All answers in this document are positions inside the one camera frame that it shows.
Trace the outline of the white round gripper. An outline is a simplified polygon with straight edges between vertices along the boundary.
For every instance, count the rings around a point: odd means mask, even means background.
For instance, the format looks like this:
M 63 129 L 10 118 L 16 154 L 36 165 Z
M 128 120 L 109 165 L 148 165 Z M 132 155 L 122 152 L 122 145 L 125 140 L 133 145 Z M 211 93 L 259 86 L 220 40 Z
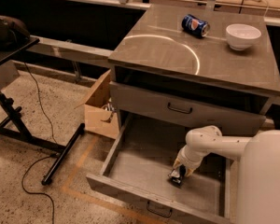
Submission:
M 185 177 L 189 177 L 201 165 L 203 158 L 206 155 L 206 152 L 197 151 L 194 148 L 185 145 L 179 150 L 173 168 L 176 169 L 180 165 L 185 166 L 187 168 Z

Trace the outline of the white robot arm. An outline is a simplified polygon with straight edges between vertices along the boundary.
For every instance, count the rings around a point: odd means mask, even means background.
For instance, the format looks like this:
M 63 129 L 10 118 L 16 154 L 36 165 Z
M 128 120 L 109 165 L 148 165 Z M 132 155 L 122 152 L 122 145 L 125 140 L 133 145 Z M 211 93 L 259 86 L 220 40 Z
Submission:
M 236 224 L 280 224 L 280 130 L 253 137 L 225 136 L 216 126 L 186 134 L 173 168 L 191 175 L 215 153 L 238 161 Z

